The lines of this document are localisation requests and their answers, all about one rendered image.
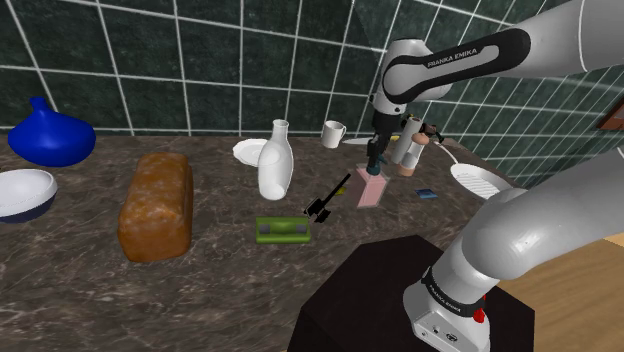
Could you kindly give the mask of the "white ribbed grill pan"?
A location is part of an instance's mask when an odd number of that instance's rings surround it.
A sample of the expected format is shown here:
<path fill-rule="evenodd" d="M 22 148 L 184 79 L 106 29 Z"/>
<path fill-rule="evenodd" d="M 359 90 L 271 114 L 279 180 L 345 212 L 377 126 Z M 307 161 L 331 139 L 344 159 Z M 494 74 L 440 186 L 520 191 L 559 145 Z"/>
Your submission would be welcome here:
<path fill-rule="evenodd" d="M 512 188 L 506 180 L 484 168 L 459 162 L 440 142 L 435 142 L 435 145 L 452 159 L 453 165 L 450 167 L 451 175 L 471 194 L 481 199 L 488 200 L 490 197 Z"/>

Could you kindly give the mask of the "brown bread loaf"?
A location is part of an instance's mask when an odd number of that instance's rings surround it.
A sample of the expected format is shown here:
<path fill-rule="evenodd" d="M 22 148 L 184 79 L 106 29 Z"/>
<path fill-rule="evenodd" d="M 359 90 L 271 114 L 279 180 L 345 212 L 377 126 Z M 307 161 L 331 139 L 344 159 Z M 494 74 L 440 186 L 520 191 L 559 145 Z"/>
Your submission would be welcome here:
<path fill-rule="evenodd" d="M 143 155 L 118 216 L 118 241 L 127 259 L 153 262 L 185 254 L 192 239 L 193 198 L 185 155 Z"/>

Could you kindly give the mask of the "white mug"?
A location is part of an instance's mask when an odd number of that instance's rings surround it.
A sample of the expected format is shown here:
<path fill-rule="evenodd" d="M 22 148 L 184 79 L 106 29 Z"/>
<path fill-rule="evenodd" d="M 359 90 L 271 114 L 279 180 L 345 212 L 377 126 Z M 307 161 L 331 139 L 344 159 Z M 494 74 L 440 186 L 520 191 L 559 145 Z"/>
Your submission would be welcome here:
<path fill-rule="evenodd" d="M 346 133 L 346 126 L 341 122 L 327 120 L 323 125 L 321 144 L 329 149 L 335 149 Z"/>

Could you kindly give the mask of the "pink soap dispenser teal pump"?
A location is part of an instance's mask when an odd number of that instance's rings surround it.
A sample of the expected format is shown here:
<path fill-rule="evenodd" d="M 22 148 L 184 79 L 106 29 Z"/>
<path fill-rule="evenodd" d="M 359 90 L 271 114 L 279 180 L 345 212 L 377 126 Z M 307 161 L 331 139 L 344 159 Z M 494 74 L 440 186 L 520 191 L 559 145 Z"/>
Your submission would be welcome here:
<path fill-rule="evenodd" d="M 355 168 L 353 199 L 357 208 L 377 207 L 385 192 L 389 178 L 380 172 L 371 175 L 366 163 L 358 163 Z"/>

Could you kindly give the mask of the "white bottle vase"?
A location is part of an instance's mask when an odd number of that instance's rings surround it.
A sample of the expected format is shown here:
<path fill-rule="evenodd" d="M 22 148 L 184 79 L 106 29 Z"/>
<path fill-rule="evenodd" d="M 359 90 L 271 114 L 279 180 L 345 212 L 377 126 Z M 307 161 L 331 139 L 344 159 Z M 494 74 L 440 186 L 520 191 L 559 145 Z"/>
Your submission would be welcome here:
<path fill-rule="evenodd" d="M 263 146 L 258 159 L 259 192 L 270 201 L 285 197 L 292 178 L 294 162 L 288 128 L 286 120 L 273 121 L 271 138 Z"/>

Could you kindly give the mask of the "green block with grey pads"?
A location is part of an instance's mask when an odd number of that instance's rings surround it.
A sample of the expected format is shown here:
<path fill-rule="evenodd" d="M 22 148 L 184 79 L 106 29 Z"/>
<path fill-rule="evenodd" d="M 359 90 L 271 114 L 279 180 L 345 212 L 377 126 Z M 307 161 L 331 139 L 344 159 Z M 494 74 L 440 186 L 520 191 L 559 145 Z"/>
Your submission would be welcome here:
<path fill-rule="evenodd" d="M 304 244 L 311 238 L 306 216 L 266 216 L 256 218 L 258 244 Z"/>

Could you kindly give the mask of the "black kitchen tool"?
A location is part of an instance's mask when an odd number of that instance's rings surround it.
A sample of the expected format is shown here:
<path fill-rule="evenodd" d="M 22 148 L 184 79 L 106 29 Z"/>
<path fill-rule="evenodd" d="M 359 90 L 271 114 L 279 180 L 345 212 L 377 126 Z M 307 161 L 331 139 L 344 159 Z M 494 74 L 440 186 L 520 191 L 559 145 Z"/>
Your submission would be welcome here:
<path fill-rule="evenodd" d="M 314 221 L 316 223 L 323 223 L 327 217 L 331 214 L 330 210 L 326 209 L 327 204 L 333 199 L 333 197 L 338 193 L 338 191 L 345 185 L 347 180 L 351 177 L 350 173 L 347 173 L 345 177 L 340 181 L 340 183 L 324 198 L 315 198 L 310 204 L 304 209 L 303 213 L 311 218 L 313 215 L 316 216 Z"/>

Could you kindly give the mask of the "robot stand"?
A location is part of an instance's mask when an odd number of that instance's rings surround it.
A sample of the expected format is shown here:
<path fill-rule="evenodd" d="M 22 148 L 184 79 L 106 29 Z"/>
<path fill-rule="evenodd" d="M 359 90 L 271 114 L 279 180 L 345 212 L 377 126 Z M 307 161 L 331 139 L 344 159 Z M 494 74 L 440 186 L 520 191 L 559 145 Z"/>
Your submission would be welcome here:
<path fill-rule="evenodd" d="M 426 340 L 459 352 L 464 336 L 438 327 L 415 334 L 403 305 L 442 251 L 407 236 L 359 246 L 302 306 L 287 352 L 440 352 Z"/>

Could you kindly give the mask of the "white bowl with blue outside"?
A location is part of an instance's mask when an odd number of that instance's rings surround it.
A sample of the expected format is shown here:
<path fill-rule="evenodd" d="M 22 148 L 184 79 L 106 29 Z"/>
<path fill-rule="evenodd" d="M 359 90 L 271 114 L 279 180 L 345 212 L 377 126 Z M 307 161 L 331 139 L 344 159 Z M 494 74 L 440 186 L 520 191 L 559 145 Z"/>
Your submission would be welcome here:
<path fill-rule="evenodd" d="M 0 222 L 24 223 L 49 210 L 58 191 L 56 179 L 39 169 L 0 172 Z"/>

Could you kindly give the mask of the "dark brown small object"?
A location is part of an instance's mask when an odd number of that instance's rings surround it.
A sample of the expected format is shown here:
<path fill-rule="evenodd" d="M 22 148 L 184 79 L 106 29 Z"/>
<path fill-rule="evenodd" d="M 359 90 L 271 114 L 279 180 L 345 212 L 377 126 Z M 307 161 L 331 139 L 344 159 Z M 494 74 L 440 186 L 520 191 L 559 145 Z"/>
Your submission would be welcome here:
<path fill-rule="evenodd" d="M 423 123 L 421 125 L 420 132 L 424 133 L 429 138 L 436 136 L 439 143 L 442 143 L 444 141 L 444 137 L 438 132 L 436 125 L 429 125 L 427 123 Z"/>

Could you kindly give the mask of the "blue round vase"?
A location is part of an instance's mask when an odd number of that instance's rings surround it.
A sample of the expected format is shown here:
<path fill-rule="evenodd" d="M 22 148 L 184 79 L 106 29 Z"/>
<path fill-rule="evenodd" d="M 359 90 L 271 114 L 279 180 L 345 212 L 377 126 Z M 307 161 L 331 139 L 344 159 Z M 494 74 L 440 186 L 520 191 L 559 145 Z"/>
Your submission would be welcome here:
<path fill-rule="evenodd" d="M 40 166 L 68 167 L 92 153 L 96 134 L 89 123 L 55 112 L 43 97 L 29 102 L 33 112 L 8 133 L 17 155 Z"/>

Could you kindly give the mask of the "white and wood pepper mill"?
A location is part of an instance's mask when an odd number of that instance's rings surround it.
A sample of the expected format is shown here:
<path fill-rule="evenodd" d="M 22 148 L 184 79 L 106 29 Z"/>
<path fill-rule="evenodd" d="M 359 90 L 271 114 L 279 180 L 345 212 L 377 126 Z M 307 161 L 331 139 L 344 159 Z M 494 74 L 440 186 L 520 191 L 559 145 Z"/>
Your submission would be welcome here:
<path fill-rule="evenodd" d="M 424 147 L 429 143 L 429 137 L 423 133 L 414 133 L 411 137 L 411 145 L 397 166 L 397 173 L 401 176 L 413 175 Z"/>

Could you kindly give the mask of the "small white plate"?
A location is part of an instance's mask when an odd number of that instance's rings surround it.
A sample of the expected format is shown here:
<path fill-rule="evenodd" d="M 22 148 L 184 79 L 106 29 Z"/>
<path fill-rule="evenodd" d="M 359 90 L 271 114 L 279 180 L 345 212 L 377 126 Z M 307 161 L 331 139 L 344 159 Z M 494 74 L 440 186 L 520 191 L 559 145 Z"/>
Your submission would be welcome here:
<path fill-rule="evenodd" d="M 267 143 L 266 139 L 246 139 L 233 148 L 233 156 L 242 164 L 257 167 L 260 153 Z"/>

